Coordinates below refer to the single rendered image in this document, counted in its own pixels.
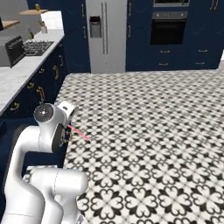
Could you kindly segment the navy base cupboard run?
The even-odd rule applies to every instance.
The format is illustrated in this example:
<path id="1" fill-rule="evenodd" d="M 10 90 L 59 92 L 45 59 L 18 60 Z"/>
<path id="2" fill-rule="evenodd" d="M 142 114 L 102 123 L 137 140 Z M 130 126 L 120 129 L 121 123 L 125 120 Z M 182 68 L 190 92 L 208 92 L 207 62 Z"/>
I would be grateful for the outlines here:
<path id="1" fill-rule="evenodd" d="M 60 65 L 59 55 L 62 56 L 64 65 Z M 53 66 L 59 69 L 59 78 L 54 79 Z M 4 72 L 0 72 L 0 118 L 24 118 L 30 117 L 34 109 L 40 103 L 40 95 L 36 89 L 42 87 L 45 92 L 43 103 L 54 103 L 60 91 L 62 83 L 67 75 L 67 66 L 64 54 L 63 40 L 59 41 L 52 51 L 45 57 L 42 63 L 35 66 L 31 74 L 17 74 L 14 77 L 6 78 Z M 29 82 L 34 87 L 27 88 Z M 19 103 L 18 110 L 11 111 L 13 102 Z"/>

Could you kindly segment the navy cupboard run with drawers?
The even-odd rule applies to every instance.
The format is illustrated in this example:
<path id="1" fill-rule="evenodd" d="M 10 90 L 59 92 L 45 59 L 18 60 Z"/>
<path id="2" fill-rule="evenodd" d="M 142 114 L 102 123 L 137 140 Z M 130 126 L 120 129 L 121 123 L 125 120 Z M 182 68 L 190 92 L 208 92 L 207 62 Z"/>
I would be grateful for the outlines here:
<path id="1" fill-rule="evenodd" d="M 188 7 L 153 7 L 154 0 L 128 0 L 126 70 L 216 69 L 224 51 L 224 0 L 191 0 Z M 183 43 L 152 45 L 155 11 L 186 11 Z"/>

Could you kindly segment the silver fridge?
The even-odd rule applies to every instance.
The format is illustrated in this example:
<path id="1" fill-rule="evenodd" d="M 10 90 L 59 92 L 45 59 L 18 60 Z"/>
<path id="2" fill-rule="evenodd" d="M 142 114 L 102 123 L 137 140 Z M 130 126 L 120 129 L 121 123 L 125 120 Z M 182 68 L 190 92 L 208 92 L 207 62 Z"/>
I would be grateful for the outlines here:
<path id="1" fill-rule="evenodd" d="M 92 74 L 125 72 L 127 0 L 86 0 Z"/>

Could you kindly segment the silver built-in microwave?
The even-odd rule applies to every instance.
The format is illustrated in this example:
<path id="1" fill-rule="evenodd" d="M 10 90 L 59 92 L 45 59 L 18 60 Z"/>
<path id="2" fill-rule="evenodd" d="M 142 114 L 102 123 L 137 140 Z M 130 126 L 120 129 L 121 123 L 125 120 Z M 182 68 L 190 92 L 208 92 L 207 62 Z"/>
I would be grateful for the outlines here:
<path id="1" fill-rule="evenodd" d="M 188 7 L 191 0 L 154 0 L 153 7 Z"/>

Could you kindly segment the black hob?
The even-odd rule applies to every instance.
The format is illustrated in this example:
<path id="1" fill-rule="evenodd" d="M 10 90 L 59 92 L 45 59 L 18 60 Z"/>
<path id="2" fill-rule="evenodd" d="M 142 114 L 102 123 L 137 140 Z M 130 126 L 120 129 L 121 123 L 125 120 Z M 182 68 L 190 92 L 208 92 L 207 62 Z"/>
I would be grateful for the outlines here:
<path id="1" fill-rule="evenodd" d="M 26 56 L 42 56 L 53 44 L 53 41 L 29 41 L 24 42 Z"/>

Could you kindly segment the grey toaster oven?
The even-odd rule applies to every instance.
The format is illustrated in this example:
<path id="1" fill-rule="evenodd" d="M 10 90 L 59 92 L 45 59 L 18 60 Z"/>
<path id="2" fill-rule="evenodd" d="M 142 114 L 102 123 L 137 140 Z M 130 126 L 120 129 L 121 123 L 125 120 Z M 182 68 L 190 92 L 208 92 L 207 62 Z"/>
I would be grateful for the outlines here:
<path id="1" fill-rule="evenodd" d="M 0 37 L 0 67 L 14 67 L 25 56 L 21 36 Z"/>

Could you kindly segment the navy tall cupboard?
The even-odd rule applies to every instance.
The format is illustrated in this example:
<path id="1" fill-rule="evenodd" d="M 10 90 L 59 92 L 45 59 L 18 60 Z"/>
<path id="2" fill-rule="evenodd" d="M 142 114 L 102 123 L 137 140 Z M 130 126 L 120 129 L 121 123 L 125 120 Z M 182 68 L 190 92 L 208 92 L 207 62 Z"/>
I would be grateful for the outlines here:
<path id="1" fill-rule="evenodd" d="M 27 0 L 27 3 L 30 10 L 38 4 L 44 10 L 61 11 L 67 71 L 89 73 L 86 0 Z"/>

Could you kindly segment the wooden wall shelf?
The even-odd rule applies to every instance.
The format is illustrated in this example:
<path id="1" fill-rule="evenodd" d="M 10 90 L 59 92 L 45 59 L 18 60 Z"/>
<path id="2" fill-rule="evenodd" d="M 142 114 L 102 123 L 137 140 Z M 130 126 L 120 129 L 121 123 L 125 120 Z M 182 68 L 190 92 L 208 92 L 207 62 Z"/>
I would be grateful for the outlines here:
<path id="1" fill-rule="evenodd" d="M 18 20 L 5 20 L 2 22 L 2 27 L 4 30 L 11 28 L 14 25 L 18 25 L 19 21 Z"/>
<path id="2" fill-rule="evenodd" d="M 20 11 L 20 15 L 40 15 L 48 12 L 49 10 L 23 10 Z"/>

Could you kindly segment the black wall oven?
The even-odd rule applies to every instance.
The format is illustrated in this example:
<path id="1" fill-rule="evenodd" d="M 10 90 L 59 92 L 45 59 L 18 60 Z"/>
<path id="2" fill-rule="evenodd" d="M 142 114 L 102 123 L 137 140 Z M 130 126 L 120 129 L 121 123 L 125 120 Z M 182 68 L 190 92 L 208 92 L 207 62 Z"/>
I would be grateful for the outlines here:
<path id="1" fill-rule="evenodd" d="M 183 43 L 186 11 L 155 11 L 151 18 L 152 45 L 179 45 Z"/>

